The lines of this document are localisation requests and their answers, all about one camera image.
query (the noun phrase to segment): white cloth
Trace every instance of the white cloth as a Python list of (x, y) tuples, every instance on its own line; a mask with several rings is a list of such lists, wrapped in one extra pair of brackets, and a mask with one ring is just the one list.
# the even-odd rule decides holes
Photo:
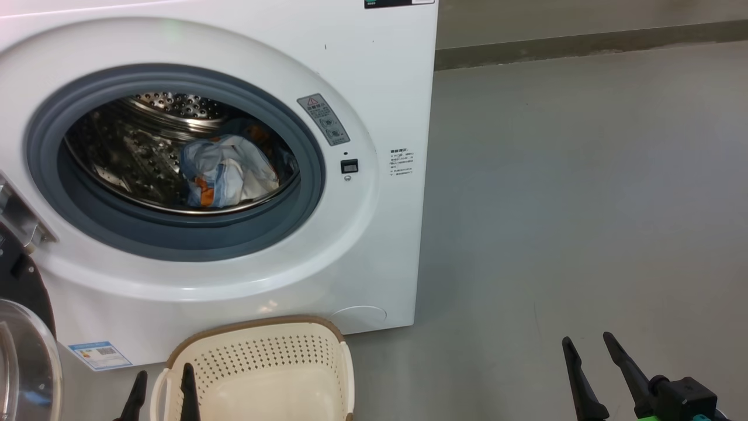
[(189, 205), (225, 208), (278, 188), (278, 174), (254, 143), (237, 135), (213, 140), (189, 143), (180, 153), (180, 168), (189, 182)]

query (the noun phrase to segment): laundry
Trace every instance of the laundry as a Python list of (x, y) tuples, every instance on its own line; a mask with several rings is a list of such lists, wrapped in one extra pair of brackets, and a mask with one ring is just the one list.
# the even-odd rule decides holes
[(296, 158), (286, 143), (262, 122), (253, 118), (234, 118), (219, 128), (215, 135), (234, 134), (250, 139), (268, 157), (281, 183), (298, 171)]
[(180, 171), (188, 183), (187, 203), (195, 207), (234, 206), (280, 185), (268, 157), (236, 134), (188, 143), (180, 152)]

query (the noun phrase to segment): white washing machine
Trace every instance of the white washing machine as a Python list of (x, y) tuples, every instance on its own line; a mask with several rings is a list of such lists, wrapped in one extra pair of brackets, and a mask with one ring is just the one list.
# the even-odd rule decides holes
[[(276, 315), (412, 324), (436, 16), (435, 0), (4, 1), (0, 205), (33, 261), (0, 255), (0, 295), (95, 369)], [(187, 180), (180, 154), (236, 135), (275, 179), (217, 206), (223, 187)]]

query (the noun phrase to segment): stainless steel drum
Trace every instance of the stainless steel drum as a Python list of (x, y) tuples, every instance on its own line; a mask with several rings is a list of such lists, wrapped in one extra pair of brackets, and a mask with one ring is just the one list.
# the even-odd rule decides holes
[(291, 156), (277, 135), (257, 145), (268, 156), (280, 186), (228, 208), (194, 208), (186, 204), (186, 180), (180, 173), (180, 149), (186, 142), (206, 139), (245, 112), (208, 98), (171, 92), (125, 97), (92, 110), (67, 132), (65, 142), (78, 164), (110, 192), (146, 208), (187, 215), (243, 211), (272, 199), (298, 176)]

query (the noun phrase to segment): laundry basket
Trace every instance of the laundry basket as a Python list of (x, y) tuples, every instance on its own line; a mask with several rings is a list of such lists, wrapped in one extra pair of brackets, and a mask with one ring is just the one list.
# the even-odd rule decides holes
[(351, 354), (340, 331), (323, 318), (251, 321), (185, 340), (156, 379), (151, 421), (180, 421), (186, 363), (194, 369), (201, 421), (353, 418)]

